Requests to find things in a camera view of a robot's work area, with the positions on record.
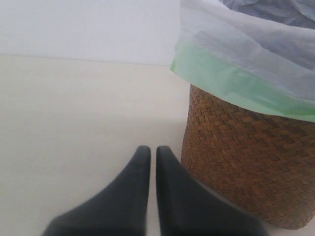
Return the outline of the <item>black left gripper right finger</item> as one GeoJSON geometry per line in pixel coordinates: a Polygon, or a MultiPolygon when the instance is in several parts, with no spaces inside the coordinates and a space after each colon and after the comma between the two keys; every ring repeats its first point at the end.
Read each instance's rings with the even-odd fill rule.
{"type": "Polygon", "coordinates": [[[156,153],[156,189],[163,236],[266,236],[254,217],[204,189],[168,146],[156,153]]]}

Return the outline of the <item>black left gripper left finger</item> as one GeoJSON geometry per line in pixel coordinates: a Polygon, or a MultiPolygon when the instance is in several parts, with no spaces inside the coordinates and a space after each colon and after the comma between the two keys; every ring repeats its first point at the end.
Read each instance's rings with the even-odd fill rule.
{"type": "Polygon", "coordinates": [[[57,216],[45,236],[144,236],[151,150],[139,146],[121,173],[101,192],[57,216]]]}

